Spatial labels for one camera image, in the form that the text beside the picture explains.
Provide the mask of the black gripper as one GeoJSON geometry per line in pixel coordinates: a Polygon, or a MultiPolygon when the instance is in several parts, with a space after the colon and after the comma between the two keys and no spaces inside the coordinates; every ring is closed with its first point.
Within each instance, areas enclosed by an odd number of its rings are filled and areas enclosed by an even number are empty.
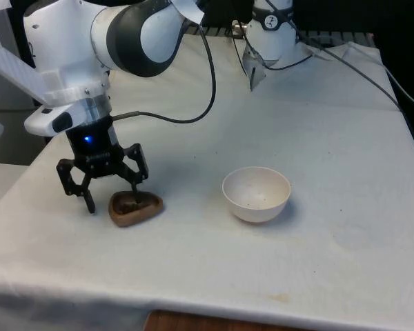
{"type": "Polygon", "coordinates": [[[123,150],[118,142],[111,116],[73,128],[66,132],[66,136],[70,142],[74,160],[60,159],[56,167],[66,195],[82,197],[89,213],[94,214],[95,202],[89,191],[92,178],[114,175],[117,167],[121,165],[119,176],[131,185],[135,202],[141,203],[141,194],[137,185],[149,177],[142,146],[135,143],[123,150]],[[123,163],[124,156],[136,163],[138,171],[130,169],[123,163]],[[71,171],[74,167],[85,174],[80,185],[76,184],[72,178],[71,171]]]}

